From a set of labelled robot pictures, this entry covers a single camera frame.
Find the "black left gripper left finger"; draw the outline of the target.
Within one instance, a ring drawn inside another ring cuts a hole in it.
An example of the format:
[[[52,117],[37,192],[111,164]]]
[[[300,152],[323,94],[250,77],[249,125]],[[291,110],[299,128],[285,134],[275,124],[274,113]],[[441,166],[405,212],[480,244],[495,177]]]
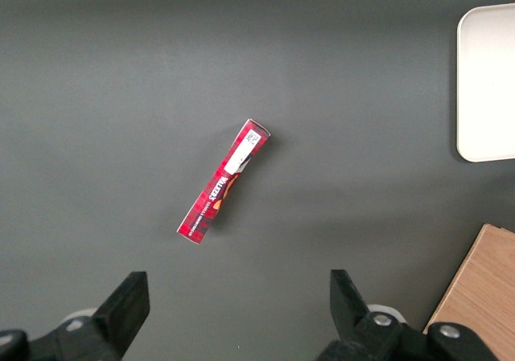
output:
[[[29,342],[30,360],[121,360],[150,313],[147,273],[132,272],[91,314]]]

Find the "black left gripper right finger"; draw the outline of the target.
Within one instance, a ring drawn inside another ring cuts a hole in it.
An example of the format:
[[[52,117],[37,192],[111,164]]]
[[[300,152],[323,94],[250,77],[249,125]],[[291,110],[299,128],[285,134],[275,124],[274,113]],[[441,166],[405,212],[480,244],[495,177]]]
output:
[[[371,310],[347,271],[330,273],[330,311],[339,338],[318,360],[426,360],[423,334],[397,313]]]

